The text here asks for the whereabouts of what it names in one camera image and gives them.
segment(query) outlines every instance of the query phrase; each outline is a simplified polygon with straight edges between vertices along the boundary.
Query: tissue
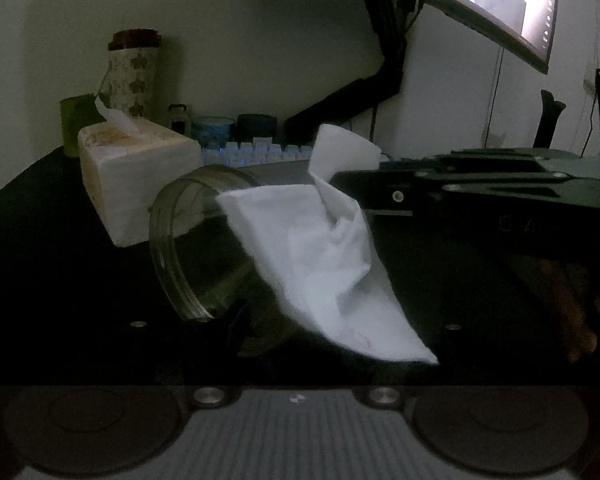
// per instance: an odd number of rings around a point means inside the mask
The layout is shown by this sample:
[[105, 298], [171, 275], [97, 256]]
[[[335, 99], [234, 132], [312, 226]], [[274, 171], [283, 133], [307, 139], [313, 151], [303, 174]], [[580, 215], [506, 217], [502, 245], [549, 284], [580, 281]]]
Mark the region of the tissue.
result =
[[112, 126], [115, 126], [129, 137], [145, 139], [146, 135], [140, 133], [138, 127], [134, 124], [131, 118], [121, 110], [115, 108], [107, 108], [99, 96], [96, 97], [96, 108], [98, 113], [104, 117]]
[[324, 124], [309, 166], [314, 185], [217, 200], [286, 316], [369, 357], [436, 364], [395, 297], [360, 206], [328, 184], [338, 171], [376, 170], [380, 156], [371, 142]]

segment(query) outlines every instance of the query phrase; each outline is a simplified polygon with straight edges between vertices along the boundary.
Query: black bracket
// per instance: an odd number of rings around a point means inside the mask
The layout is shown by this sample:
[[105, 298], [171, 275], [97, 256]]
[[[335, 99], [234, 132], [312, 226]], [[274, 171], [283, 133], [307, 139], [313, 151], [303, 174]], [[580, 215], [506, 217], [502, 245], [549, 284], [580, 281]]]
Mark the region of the black bracket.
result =
[[365, 0], [365, 5], [384, 56], [380, 70], [366, 79], [356, 79], [288, 118], [286, 143], [307, 144], [321, 124], [345, 123], [400, 92], [407, 50], [407, 16], [416, 9], [416, 0]]

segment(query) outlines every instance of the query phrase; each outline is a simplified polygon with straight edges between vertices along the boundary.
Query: tissue box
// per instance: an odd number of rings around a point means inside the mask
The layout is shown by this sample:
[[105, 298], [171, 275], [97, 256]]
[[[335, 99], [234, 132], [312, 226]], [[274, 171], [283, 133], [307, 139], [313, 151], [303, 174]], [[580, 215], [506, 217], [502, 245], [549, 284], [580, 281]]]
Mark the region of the tissue box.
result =
[[143, 118], [142, 137], [110, 123], [80, 130], [82, 181], [109, 237], [118, 247], [149, 239], [149, 208], [168, 183], [202, 166], [199, 144]]

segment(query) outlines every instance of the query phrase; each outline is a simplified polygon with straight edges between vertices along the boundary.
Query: glass jar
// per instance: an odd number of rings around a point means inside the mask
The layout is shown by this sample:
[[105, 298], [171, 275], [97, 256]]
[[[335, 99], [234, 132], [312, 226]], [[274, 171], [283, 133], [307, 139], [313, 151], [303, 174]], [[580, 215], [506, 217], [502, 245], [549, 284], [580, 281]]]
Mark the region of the glass jar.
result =
[[150, 245], [162, 288], [184, 320], [204, 322], [245, 300], [251, 335], [238, 354], [261, 355], [288, 339], [296, 325], [282, 315], [216, 202], [219, 193], [263, 184], [309, 182], [307, 162], [240, 170], [203, 166], [166, 186], [150, 218]]

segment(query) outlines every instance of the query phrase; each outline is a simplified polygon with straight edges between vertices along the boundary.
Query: green cup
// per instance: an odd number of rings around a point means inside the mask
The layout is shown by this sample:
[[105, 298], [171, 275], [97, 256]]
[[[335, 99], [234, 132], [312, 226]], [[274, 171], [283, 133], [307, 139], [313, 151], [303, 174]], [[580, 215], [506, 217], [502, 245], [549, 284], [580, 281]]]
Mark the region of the green cup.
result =
[[[100, 95], [105, 106], [109, 106], [109, 96]], [[68, 97], [60, 101], [60, 121], [62, 124], [62, 148], [71, 158], [78, 157], [78, 133], [85, 126], [104, 122], [95, 105], [93, 94]]]

